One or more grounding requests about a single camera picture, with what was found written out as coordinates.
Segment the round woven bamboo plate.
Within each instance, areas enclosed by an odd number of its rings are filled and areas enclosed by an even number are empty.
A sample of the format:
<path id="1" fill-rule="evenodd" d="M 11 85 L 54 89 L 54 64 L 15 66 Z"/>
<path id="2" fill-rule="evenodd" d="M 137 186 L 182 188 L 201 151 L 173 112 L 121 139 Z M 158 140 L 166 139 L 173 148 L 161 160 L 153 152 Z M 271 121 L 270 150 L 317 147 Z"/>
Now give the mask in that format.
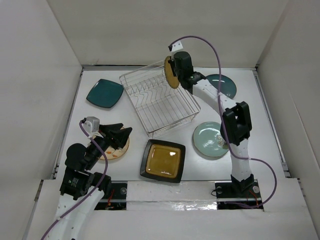
<path id="1" fill-rule="evenodd" d="M 164 60 L 164 75 L 166 78 L 166 81 L 168 85 L 172 89 L 177 89 L 179 87 L 179 80 L 178 78 L 174 75 L 172 67 L 171 67 L 171 57 L 167 56 Z"/>

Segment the black and amber square plate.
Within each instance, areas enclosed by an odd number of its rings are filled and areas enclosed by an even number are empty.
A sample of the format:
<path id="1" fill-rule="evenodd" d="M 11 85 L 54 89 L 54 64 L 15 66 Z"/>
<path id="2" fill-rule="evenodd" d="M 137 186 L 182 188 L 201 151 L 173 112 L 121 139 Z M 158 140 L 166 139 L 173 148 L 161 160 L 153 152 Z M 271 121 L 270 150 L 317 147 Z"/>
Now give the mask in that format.
<path id="1" fill-rule="evenodd" d="M 151 180 L 180 183 L 186 147 L 175 142 L 150 139 L 142 156 L 140 175 Z"/>

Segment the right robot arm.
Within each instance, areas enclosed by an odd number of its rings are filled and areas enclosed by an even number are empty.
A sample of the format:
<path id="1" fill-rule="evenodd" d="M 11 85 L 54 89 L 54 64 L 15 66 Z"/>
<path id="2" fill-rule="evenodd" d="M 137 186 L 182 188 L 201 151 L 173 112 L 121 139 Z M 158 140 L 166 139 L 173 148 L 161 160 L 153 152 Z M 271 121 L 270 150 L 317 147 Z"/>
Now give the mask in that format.
<path id="1" fill-rule="evenodd" d="M 229 189 L 234 198 L 246 194 L 254 184 L 249 164 L 248 143 L 252 121 L 249 105 L 236 102 L 224 95 L 200 72 L 194 71 L 188 52 L 178 51 L 164 60 L 164 73 L 170 87 L 182 86 L 190 94 L 200 98 L 221 118 L 220 134 L 231 154 L 231 182 Z"/>

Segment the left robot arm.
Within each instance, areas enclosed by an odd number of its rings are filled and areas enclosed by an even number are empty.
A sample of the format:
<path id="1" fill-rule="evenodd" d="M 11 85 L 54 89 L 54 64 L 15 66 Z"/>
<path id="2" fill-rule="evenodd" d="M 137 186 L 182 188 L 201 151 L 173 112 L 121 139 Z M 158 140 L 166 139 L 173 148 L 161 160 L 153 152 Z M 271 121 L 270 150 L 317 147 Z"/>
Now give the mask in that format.
<path id="1" fill-rule="evenodd" d="M 95 117 L 85 117 L 79 127 L 90 143 L 74 143 L 66 151 L 54 222 L 41 237 L 43 240 L 81 239 L 95 207 L 112 191 L 106 150 L 124 148 L 133 130 L 122 123 L 101 125 Z"/>

